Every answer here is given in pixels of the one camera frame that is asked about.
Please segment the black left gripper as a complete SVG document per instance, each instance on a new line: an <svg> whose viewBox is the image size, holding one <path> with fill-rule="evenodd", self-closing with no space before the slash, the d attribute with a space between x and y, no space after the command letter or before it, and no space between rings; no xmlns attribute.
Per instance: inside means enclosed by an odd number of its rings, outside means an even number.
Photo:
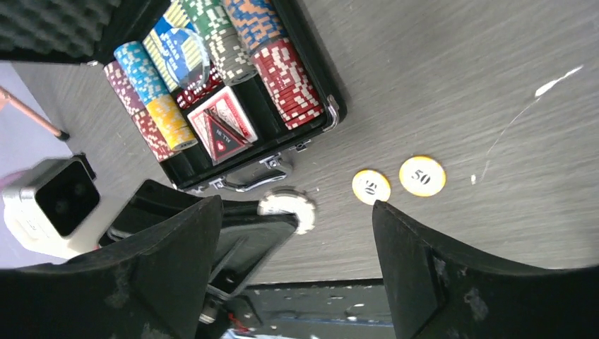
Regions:
<svg viewBox="0 0 599 339"><path fill-rule="evenodd" d="M98 246L109 246L169 220L201 200L147 180L118 213ZM223 223L196 337L253 338L262 327L262 319L244 290L295 233L298 220L292 214L256 215L256 201L222 200L222 205Z"/></svg>

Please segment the blue orange chip stack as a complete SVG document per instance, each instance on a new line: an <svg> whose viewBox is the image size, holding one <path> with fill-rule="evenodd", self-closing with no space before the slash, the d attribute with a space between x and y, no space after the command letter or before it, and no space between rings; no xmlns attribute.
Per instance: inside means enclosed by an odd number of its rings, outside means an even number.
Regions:
<svg viewBox="0 0 599 339"><path fill-rule="evenodd" d="M288 36L272 1L223 0L221 4L250 54L271 41Z"/></svg>

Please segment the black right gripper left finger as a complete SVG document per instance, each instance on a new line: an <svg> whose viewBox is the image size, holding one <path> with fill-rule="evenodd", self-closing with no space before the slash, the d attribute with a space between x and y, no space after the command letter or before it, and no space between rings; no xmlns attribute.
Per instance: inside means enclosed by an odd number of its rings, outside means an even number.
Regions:
<svg viewBox="0 0 599 339"><path fill-rule="evenodd" d="M59 265L1 271L2 338L192 338L222 227L204 198Z"/></svg>

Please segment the red 100 chip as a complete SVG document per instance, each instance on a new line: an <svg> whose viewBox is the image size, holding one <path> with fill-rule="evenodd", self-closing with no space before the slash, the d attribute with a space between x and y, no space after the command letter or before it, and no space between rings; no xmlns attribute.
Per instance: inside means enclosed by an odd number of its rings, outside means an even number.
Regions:
<svg viewBox="0 0 599 339"><path fill-rule="evenodd" d="M398 178L403 188L412 195L430 197L438 194L446 186L447 175L435 159L417 155L401 165Z"/></svg>

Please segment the purple poker chip stack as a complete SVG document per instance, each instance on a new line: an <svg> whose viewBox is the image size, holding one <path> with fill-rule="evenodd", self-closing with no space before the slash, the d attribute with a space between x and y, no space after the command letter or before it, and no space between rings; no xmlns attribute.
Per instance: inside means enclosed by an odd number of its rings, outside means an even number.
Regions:
<svg viewBox="0 0 599 339"><path fill-rule="evenodd" d="M103 71L109 84L130 116L145 109L138 93L118 61L107 64L104 66Z"/></svg>

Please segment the white 1 chip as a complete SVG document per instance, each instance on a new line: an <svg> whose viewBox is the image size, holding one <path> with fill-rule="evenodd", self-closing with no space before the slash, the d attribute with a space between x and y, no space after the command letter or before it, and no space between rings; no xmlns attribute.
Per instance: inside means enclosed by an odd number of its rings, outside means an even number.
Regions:
<svg viewBox="0 0 599 339"><path fill-rule="evenodd" d="M268 191L258 202L259 215L294 215L298 221L295 234L312 231L316 224L316 203L304 192L290 187L279 187Z"/></svg>

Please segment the green chip stack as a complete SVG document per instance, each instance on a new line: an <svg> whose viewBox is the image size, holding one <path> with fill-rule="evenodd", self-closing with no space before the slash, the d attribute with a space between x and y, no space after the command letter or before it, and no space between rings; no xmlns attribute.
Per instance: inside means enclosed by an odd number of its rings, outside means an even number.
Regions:
<svg viewBox="0 0 599 339"><path fill-rule="evenodd" d="M239 85L257 74L236 28L220 1L182 0L181 3L202 37L210 60L225 85Z"/></svg>

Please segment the blue Texas Hold'em card deck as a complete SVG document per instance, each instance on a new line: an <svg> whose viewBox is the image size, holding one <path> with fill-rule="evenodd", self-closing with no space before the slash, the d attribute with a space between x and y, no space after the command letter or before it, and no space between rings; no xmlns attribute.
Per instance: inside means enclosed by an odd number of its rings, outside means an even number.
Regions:
<svg viewBox="0 0 599 339"><path fill-rule="evenodd" d="M194 88L207 77L208 56L180 1L172 1L143 40L167 89Z"/></svg>

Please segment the red backed card deck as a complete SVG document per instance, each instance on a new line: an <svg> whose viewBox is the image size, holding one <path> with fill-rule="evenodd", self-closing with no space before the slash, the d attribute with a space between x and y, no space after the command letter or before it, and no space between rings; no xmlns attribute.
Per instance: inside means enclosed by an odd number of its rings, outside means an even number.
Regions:
<svg viewBox="0 0 599 339"><path fill-rule="evenodd" d="M210 150L210 142L208 139L205 117L203 114L204 109L210 109L214 111L238 133L242 134L243 137L245 137L251 144L258 140L258 135L256 134L254 127L251 125L245 111L242 109L242 106L239 103L239 100L237 99L233 89L229 86L225 86L216 94L209 97L195 110L191 111L191 113L187 114L187 119L189 120L190 125L199 136L211 159L212 152Z"/></svg>

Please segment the clear acrylic dealer disc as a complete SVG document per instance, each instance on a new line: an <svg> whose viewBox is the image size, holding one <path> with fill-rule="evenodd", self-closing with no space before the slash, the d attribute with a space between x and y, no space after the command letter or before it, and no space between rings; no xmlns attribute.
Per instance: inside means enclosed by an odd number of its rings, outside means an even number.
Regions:
<svg viewBox="0 0 599 339"><path fill-rule="evenodd" d="M167 72L183 89L204 85L210 74L210 58L203 39L188 28L171 28L159 35Z"/></svg>

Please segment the yellow chip stack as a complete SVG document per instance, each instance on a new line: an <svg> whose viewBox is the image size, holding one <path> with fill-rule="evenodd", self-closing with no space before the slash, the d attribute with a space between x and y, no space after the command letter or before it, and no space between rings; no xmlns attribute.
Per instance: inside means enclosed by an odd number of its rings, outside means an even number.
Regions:
<svg viewBox="0 0 599 339"><path fill-rule="evenodd" d="M198 143L170 95L155 98L146 105L146 109L171 150L181 151Z"/></svg>

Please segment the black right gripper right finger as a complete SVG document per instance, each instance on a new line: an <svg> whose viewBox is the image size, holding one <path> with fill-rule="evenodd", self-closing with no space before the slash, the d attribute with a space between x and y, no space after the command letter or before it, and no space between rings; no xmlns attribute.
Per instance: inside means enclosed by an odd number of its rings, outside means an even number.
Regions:
<svg viewBox="0 0 599 339"><path fill-rule="evenodd" d="M372 226L397 338L597 338L598 267L476 249L378 201Z"/></svg>

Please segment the red chip stack right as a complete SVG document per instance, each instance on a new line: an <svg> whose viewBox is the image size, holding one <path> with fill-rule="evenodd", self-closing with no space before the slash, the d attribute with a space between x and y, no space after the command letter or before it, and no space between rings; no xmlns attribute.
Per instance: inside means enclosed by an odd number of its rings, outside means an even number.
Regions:
<svg viewBox="0 0 599 339"><path fill-rule="evenodd" d="M256 50L251 60L287 129L296 129L324 112L289 38L269 42Z"/></svg>

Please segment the dark red chip stack left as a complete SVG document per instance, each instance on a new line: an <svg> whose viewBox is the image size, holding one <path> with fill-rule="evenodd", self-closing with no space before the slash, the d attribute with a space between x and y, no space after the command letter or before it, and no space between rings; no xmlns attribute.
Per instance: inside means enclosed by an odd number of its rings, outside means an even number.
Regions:
<svg viewBox="0 0 599 339"><path fill-rule="evenodd" d="M158 162L165 161L178 154L168 146L164 136L146 110L133 114L131 119Z"/></svg>

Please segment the light blue chip stack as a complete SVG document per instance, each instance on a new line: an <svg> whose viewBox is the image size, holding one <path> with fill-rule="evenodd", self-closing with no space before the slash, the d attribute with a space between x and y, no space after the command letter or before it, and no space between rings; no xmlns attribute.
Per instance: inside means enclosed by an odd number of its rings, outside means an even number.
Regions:
<svg viewBox="0 0 599 339"><path fill-rule="evenodd" d="M117 47L114 57L143 104L147 105L154 99L169 95L165 82L140 42L127 42Z"/></svg>

